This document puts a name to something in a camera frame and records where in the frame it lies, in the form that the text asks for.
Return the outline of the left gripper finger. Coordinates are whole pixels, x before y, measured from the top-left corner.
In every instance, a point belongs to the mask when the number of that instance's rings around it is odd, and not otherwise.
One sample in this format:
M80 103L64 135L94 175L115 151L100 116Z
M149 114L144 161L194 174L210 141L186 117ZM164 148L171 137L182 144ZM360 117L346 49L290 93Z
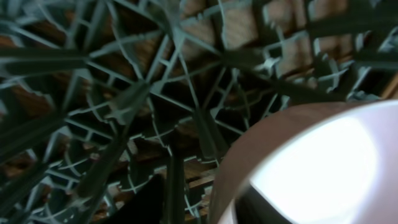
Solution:
M165 179L157 174L104 224L159 224L163 213Z

